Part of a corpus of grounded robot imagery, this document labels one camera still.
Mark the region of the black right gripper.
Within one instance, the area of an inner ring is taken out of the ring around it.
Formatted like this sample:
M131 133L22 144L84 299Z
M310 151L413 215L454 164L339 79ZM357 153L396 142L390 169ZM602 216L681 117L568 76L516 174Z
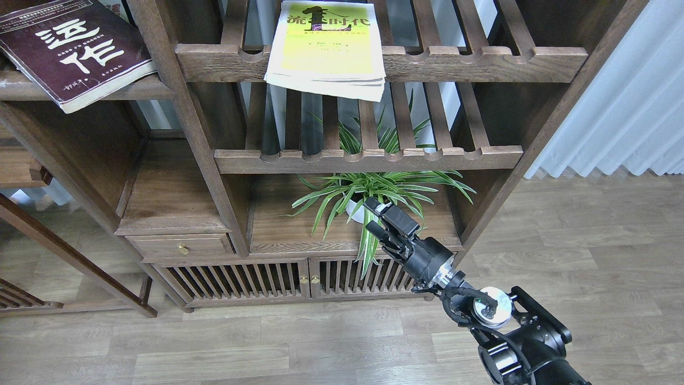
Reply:
M454 278L454 253L434 238L415 236L419 224L396 205L369 197L363 204L378 217L366 225L382 249L414 280L415 289L445 289Z

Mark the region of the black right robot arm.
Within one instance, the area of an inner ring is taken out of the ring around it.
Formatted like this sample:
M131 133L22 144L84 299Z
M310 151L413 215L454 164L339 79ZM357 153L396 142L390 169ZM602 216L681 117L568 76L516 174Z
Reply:
M468 329L494 384L584 384L566 360L569 329L520 287L474 288L453 266L454 254L391 203L364 203L378 221L366 225L383 250L415 281L414 293L438 297L448 317Z

